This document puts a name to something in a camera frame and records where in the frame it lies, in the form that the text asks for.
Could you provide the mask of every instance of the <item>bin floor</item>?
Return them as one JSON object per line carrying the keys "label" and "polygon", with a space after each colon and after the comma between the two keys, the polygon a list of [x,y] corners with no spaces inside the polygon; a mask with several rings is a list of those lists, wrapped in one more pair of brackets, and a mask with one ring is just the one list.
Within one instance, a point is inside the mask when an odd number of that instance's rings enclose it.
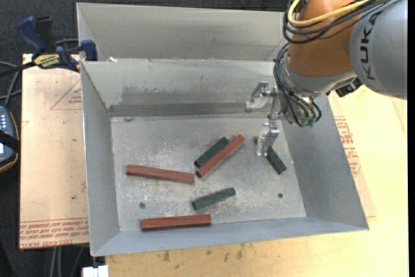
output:
{"label": "bin floor", "polygon": [[[305,217],[296,173],[281,130],[273,148],[287,170],[278,175],[255,154],[264,123],[254,117],[113,117],[115,185],[121,231],[140,229],[144,218],[210,213],[212,222],[235,223]],[[224,136],[244,143],[192,185],[126,175],[127,164],[195,173],[194,161]],[[195,212],[191,201],[233,187],[236,196]]]}

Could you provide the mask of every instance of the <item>metal bracket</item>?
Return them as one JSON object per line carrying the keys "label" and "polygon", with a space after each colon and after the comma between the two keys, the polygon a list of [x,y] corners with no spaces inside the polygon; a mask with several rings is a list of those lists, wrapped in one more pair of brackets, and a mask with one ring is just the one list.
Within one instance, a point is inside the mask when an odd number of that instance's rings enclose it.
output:
{"label": "metal bracket", "polygon": [[275,122],[270,121],[269,123],[265,123],[257,140],[256,154],[258,156],[266,156],[268,147],[272,147],[278,135],[279,129]]}
{"label": "metal bracket", "polygon": [[268,101],[265,97],[273,97],[277,95],[277,87],[272,90],[268,88],[268,81],[260,81],[254,92],[251,95],[251,99],[245,102],[245,111],[251,112],[255,108],[262,108]]}

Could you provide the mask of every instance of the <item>blue clamp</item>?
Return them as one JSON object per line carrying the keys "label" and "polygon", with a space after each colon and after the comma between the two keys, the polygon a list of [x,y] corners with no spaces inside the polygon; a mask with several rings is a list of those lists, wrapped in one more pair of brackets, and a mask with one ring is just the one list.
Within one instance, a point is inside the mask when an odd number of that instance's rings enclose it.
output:
{"label": "blue clamp", "polygon": [[[47,40],[42,38],[41,34],[36,29],[39,21],[37,21],[34,16],[25,18],[18,25],[18,33],[21,39],[35,49],[32,55],[32,62],[42,69],[64,68],[78,72],[79,62],[72,58],[63,47],[56,46],[54,40],[51,40],[52,33],[49,30],[52,21],[51,18],[47,18],[47,20],[48,26],[45,25],[44,18],[40,22],[43,23],[43,34]],[[97,49],[91,40],[81,41],[80,48],[81,60],[98,60]]]}

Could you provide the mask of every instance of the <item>wire bundle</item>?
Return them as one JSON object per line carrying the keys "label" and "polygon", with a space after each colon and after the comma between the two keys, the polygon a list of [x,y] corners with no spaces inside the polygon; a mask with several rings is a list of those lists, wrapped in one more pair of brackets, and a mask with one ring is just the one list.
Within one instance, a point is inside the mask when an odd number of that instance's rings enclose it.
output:
{"label": "wire bundle", "polygon": [[[366,17],[367,15],[370,15],[371,13],[375,12],[379,7],[389,3],[393,0],[356,0],[342,8],[339,8],[337,10],[328,12],[326,14],[322,14],[321,16],[308,19],[305,21],[298,21],[294,17],[295,12],[299,12],[301,8],[306,4],[307,0],[290,0],[287,5],[287,10],[284,13],[283,22],[284,22],[284,28],[283,33],[284,37],[287,39],[287,43],[279,50],[276,59],[275,59],[275,66],[274,66],[274,76],[277,82],[278,90],[283,94],[283,96],[287,100],[287,105],[285,107],[285,110],[283,111],[284,114],[287,114],[287,111],[290,110],[296,124],[300,127],[305,126],[312,126],[315,122],[317,122],[321,118],[321,109],[317,106],[317,104],[314,102],[313,98],[310,98],[310,101],[307,102],[305,99],[299,97],[294,90],[290,89],[282,80],[279,67],[282,64],[283,59],[287,55],[287,51],[289,48],[290,43],[309,43],[311,41],[317,40],[317,39],[324,39],[324,38],[330,38],[334,36],[335,34],[338,34],[340,31],[337,31],[336,33],[326,36],[327,32],[337,25],[340,25],[341,23],[346,22],[347,20],[350,20],[351,18],[354,18],[360,14],[362,16],[348,25],[347,27],[344,27],[341,31],[344,29],[350,27],[351,25],[354,25],[357,21],[361,20],[362,18]],[[308,31],[303,31],[302,29],[304,27],[312,27],[316,25],[317,23],[321,23],[327,18],[332,18],[334,16],[338,16],[336,20],[334,20],[331,23],[328,23],[327,25],[324,25],[323,27],[315,28]],[[289,33],[301,35],[304,37],[302,40],[296,40],[293,39]],[[298,119],[294,105],[303,110],[305,117],[303,119]]]}
{"label": "wire bundle", "polygon": [[[317,121],[320,120],[322,116],[321,109],[314,102],[313,99],[310,99],[310,102],[306,102],[304,99],[295,94],[294,90],[291,90],[287,87],[279,73],[279,66],[282,63],[282,60],[285,58],[288,51],[289,43],[286,43],[281,50],[279,50],[274,66],[274,76],[277,82],[278,91],[280,91],[283,96],[286,98],[287,105],[283,111],[283,114],[287,114],[288,109],[290,110],[292,117],[296,124],[300,127],[313,126]],[[305,117],[298,119],[294,105],[301,108],[304,111]]]}
{"label": "wire bundle", "polygon": [[[295,19],[295,14],[300,12],[304,4],[306,4],[307,0],[289,0],[287,10],[285,11],[283,17],[284,37],[290,43],[309,43],[317,39],[327,39],[333,37],[334,35],[340,33],[344,29],[347,29],[348,27],[354,25],[359,20],[372,14],[381,6],[389,3],[390,1],[393,0],[356,0],[348,4],[347,6],[325,13],[321,16],[308,19],[305,21],[298,21]],[[337,25],[340,25],[352,18],[355,18],[360,14],[362,14],[362,16],[358,20],[354,21],[353,23],[350,23],[349,25],[342,28],[340,31],[337,31],[336,33],[326,35],[331,28],[336,27]],[[323,27],[318,27],[311,30],[307,29],[307,31],[303,30],[303,28],[312,27],[317,23],[323,22],[327,18],[333,18],[335,16],[338,16],[336,20],[324,25]],[[291,34],[302,36],[303,38],[300,40],[294,39],[292,38]]]}

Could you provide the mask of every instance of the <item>black device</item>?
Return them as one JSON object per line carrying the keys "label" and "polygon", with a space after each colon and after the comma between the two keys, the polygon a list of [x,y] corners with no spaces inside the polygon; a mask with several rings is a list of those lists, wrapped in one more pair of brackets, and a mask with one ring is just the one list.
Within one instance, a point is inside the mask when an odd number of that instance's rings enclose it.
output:
{"label": "black device", "polygon": [[19,141],[16,123],[11,113],[0,106],[0,172],[14,165],[18,157]]}

